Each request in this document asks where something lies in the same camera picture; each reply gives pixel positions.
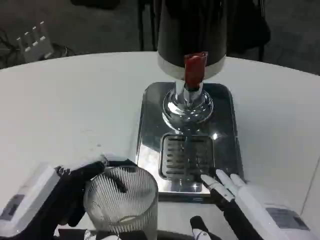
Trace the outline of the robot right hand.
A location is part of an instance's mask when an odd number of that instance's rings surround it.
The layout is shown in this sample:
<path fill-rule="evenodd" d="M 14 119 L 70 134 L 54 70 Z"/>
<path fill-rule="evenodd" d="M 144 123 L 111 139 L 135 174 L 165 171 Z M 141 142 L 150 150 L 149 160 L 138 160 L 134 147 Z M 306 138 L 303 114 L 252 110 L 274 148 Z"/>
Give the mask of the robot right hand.
<path fill-rule="evenodd" d="M 239 240 L 316 240 L 301 216 L 279 195 L 247 183 L 235 173 L 216 169 L 196 179 L 209 190 L 214 204 Z"/>

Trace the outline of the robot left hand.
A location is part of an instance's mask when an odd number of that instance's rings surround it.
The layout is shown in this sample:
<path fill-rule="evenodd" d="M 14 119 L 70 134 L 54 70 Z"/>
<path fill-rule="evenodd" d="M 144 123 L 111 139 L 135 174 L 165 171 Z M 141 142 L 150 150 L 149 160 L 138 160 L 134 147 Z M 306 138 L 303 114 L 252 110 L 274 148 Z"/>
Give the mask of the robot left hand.
<path fill-rule="evenodd" d="M 111 168 L 128 166 L 136 164 L 105 154 L 75 165 L 40 164 L 2 210 L 0 238 L 53 240 L 59 225 L 75 227 L 85 215 L 87 182 Z"/>

